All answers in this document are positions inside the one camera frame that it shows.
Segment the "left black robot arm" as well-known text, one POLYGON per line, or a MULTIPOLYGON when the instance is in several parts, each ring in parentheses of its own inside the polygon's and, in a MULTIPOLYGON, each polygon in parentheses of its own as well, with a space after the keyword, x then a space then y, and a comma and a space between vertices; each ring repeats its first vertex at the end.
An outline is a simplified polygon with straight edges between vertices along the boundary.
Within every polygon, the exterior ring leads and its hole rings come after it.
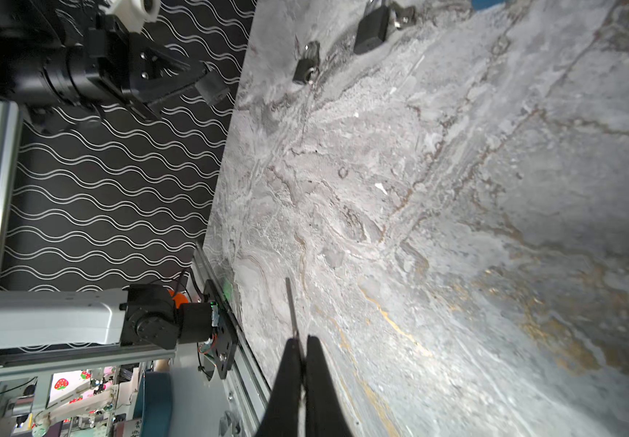
POLYGON ((204 239, 253 1, 0 1, 0 290, 176 286, 204 239))

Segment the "black padlock top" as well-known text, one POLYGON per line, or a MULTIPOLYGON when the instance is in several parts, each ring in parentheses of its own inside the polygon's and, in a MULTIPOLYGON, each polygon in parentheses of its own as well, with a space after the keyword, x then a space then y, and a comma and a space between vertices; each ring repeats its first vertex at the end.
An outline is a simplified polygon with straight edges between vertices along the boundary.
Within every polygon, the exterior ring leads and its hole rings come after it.
POLYGON ((320 44, 318 41, 311 41, 304 47, 302 56, 298 59, 294 70, 292 82, 296 85, 313 85, 319 75, 320 67, 320 44))

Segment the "blue padlock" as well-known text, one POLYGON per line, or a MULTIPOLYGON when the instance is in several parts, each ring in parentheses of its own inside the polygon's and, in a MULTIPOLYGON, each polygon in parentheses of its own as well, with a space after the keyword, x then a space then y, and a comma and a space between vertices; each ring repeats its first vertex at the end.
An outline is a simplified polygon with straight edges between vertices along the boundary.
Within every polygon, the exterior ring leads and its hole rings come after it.
POLYGON ((505 4, 507 0, 471 0, 470 4, 474 11, 482 11, 505 4))

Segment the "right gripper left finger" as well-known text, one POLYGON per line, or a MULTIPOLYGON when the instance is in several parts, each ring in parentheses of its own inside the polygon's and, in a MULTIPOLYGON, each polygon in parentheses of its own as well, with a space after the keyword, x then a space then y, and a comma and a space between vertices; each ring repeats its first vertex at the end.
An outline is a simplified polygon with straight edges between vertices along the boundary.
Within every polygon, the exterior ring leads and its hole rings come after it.
POLYGON ((298 420, 303 383, 301 343, 291 338, 285 344, 265 414, 255 436, 293 437, 298 420))

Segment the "black padlock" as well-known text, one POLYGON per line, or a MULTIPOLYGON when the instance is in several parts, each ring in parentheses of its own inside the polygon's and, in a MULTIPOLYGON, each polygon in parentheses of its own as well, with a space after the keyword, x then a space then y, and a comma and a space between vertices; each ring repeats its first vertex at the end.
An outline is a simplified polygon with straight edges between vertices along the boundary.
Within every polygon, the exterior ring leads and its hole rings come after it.
POLYGON ((401 5, 398 1, 367 1, 356 29, 354 54, 360 56, 383 45, 391 27, 404 30, 415 25, 416 21, 417 9, 414 5, 401 5))
POLYGON ((222 76, 216 70, 209 70, 194 84, 194 87, 211 107, 218 105, 230 94, 230 87, 224 83, 222 76))
POLYGON ((320 44, 318 41, 311 41, 304 47, 302 56, 298 59, 294 70, 292 82, 296 85, 313 85, 319 75, 320 67, 320 44))

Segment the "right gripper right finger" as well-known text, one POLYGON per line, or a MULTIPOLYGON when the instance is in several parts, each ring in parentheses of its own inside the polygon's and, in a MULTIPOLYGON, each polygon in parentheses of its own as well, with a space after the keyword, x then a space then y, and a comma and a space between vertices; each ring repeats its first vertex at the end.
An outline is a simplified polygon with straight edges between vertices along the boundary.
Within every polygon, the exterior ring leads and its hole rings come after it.
POLYGON ((305 435, 352 437, 320 340, 309 336, 305 358, 305 435))

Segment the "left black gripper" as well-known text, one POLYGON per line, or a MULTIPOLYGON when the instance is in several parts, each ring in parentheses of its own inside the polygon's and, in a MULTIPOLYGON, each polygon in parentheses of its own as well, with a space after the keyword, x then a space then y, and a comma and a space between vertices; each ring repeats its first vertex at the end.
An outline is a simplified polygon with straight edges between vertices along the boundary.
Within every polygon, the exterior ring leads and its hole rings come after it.
POLYGON ((118 18, 99 15, 82 44, 41 49, 40 105, 119 105, 139 118, 157 118, 165 100, 194 87, 208 73, 203 61, 163 47, 132 46, 118 18))

